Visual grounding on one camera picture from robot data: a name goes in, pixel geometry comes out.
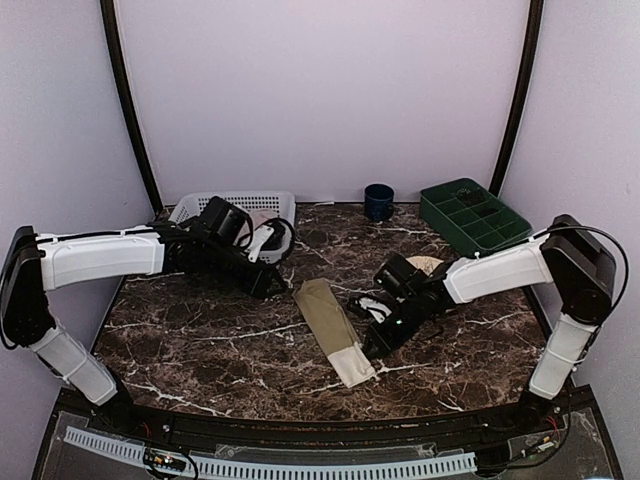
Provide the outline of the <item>olive green underwear white waistband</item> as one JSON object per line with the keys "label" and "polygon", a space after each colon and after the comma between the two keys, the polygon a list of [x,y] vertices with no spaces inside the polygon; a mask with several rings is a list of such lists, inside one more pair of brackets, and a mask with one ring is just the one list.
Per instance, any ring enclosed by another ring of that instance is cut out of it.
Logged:
{"label": "olive green underwear white waistband", "polygon": [[293,298],[344,386],[352,388],[376,375],[350,320],[324,278],[303,282]]}

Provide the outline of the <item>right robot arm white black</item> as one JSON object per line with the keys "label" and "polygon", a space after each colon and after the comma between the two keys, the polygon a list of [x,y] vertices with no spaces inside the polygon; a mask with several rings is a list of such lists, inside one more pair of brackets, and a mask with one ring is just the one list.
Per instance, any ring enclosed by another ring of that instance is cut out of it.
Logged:
{"label": "right robot arm white black", "polygon": [[521,434],[534,432],[553,400],[583,359],[626,289],[617,287],[616,260],[599,242],[613,237],[572,216],[488,256],[460,258],[425,273],[398,254],[387,259],[375,283],[396,302],[383,321],[373,321],[364,342],[369,359],[385,357],[435,316],[484,296],[537,284],[552,284],[562,300],[559,320],[529,379],[529,395],[510,413]]}

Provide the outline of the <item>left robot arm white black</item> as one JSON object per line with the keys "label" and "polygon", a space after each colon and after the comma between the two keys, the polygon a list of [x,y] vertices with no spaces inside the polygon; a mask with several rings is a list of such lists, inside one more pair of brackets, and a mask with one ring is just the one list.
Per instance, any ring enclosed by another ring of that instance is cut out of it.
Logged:
{"label": "left robot arm white black", "polygon": [[93,280],[203,269],[233,278],[247,294],[265,298],[286,287],[278,266],[292,251],[290,224],[223,230],[194,223],[156,222],[120,231],[15,234],[1,270],[1,342],[32,351],[75,387],[120,436],[141,427],[140,412],[115,373],[90,354],[54,317],[48,293]]}

